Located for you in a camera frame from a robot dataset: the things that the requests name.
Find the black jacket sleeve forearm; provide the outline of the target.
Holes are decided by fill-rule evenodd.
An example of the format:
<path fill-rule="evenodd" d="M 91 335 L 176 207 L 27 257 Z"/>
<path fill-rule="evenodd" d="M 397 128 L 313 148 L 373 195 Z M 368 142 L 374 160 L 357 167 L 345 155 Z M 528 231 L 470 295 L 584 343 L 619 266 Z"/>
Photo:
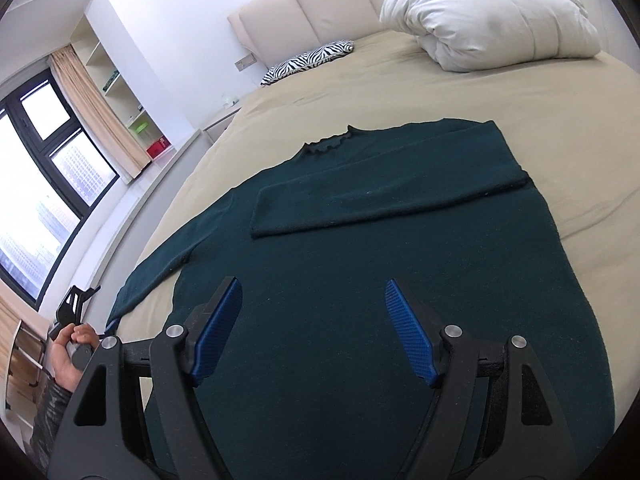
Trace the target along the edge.
<path fill-rule="evenodd" d="M 61 380 L 55 377 L 44 387 L 38 401 L 26 454 L 42 474 L 47 473 L 58 430 L 77 384 L 73 376 Z"/>

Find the person's left hand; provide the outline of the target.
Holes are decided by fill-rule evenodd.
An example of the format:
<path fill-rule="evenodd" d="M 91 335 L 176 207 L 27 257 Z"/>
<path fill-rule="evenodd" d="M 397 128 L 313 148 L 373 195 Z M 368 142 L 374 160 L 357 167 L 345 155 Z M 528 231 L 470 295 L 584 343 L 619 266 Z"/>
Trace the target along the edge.
<path fill-rule="evenodd" d="M 88 344 L 93 349 L 100 344 L 99 336 L 88 324 L 74 325 L 70 323 L 58 332 L 51 347 L 51 365 L 55 382 L 65 390 L 74 392 L 81 381 L 82 371 L 73 364 L 67 351 L 67 345 Z"/>

